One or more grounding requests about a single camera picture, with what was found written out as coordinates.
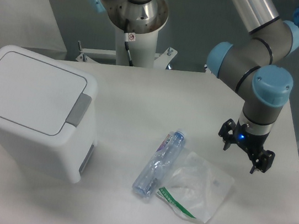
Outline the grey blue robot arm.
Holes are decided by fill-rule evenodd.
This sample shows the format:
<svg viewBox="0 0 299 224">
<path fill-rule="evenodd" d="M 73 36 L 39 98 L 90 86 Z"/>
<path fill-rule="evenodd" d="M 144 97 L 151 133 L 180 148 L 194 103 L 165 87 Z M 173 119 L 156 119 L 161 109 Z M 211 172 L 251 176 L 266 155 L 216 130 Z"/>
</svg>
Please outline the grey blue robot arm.
<svg viewBox="0 0 299 224">
<path fill-rule="evenodd" d="M 116 62 L 123 66 L 156 67 L 157 35 L 168 20 L 164 0 L 88 0 L 96 12 L 107 12 L 115 27 Z M 275 153 L 264 149 L 281 109 L 289 100 L 293 79 L 276 62 L 299 47 L 299 28 L 281 20 L 271 0 L 232 0 L 250 41 L 235 47 L 222 42 L 210 51 L 206 65 L 238 94 L 244 105 L 237 122 L 223 123 L 224 148 L 239 146 L 252 170 L 266 172 Z"/>
</svg>

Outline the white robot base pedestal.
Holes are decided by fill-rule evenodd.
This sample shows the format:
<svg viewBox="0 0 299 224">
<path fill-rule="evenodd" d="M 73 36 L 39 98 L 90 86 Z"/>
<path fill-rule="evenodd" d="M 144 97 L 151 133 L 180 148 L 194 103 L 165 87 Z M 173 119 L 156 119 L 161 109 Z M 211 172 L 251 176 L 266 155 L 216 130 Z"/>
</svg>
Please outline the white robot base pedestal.
<svg viewBox="0 0 299 224">
<path fill-rule="evenodd" d="M 171 61 L 178 51 L 172 47 L 156 51 L 159 31 L 168 20 L 168 6 L 164 0 L 151 0 L 145 4 L 128 1 L 105 7 L 105 0 L 88 0 L 97 13 L 106 12 L 115 30 L 115 49 L 83 48 L 79 43 L 79 62 L 93 59 L 111 59 L 117 65 L 171 69 Z"/>
</svg>

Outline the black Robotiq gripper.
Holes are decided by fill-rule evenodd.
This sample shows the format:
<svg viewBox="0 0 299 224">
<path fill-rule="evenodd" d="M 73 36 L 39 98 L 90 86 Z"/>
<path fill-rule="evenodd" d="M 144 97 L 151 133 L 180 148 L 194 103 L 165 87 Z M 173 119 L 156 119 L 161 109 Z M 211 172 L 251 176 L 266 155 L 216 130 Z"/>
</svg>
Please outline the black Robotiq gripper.
<svg viewBox="0 0 299 224">
<path fill-rule="evenodd" d="M 256 170 L 265 173 L 272 166 L 275 153 L 264 149 L 271 127 L 254 124 L 250 121 L 238 120 L 237 125 L 232 119 L 225 121 L 219 132 L 226 151 L 232 144 L 237 144 L 247 155 L 252 157 L 250 174 Z"/>
</svg>

